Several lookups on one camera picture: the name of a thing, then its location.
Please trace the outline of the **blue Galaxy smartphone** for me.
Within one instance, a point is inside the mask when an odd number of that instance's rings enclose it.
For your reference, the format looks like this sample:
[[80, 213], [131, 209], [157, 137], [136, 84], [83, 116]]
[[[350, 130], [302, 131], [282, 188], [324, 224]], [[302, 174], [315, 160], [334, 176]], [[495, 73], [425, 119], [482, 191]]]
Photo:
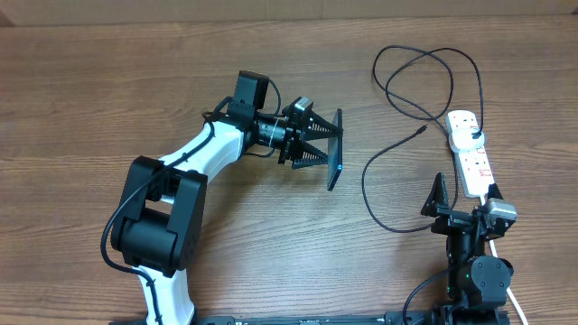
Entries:
[[332, 123], [337, 127], [337, 134], [328, 139], [328, 191], [334, 189], [343, 169], [343, 118], [340, 108], [336, 110]]

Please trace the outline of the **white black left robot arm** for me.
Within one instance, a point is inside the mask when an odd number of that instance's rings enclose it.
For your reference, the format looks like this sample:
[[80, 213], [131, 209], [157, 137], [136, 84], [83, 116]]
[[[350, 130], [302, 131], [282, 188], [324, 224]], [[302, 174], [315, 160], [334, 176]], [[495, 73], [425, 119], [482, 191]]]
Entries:
[[312, 100], [298, 97], [264, 114], [274, 86], [265, 75], [241, 70], [233, 95], [203, 113], [195, 138], [160, 159], [132, 161], [100, 253], [108, 266], [138, 276], [147, 308], [141, 323], [195, 323], [186, 268], [199, 243], [207, 187], [252, 146], [278, 153], [278, 162], [293, 169], [325, 165], [327, 189], [335, 187], [343, 169], [342, 111], [328, 121], [313, 111]]

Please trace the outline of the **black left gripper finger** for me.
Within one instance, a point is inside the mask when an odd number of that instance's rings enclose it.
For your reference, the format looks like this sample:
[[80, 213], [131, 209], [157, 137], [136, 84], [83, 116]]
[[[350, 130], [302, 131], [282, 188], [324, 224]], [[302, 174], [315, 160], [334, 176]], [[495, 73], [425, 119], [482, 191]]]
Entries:
[[307, 142], [300, 142], [294, 148], [291, 161], [294, 170], [325, 165], [328, 163], [328, 154]]
[[308, 113], [306, 140], [318, 140], [342, 135], [342, 127], [325, 120], [312, 110]]

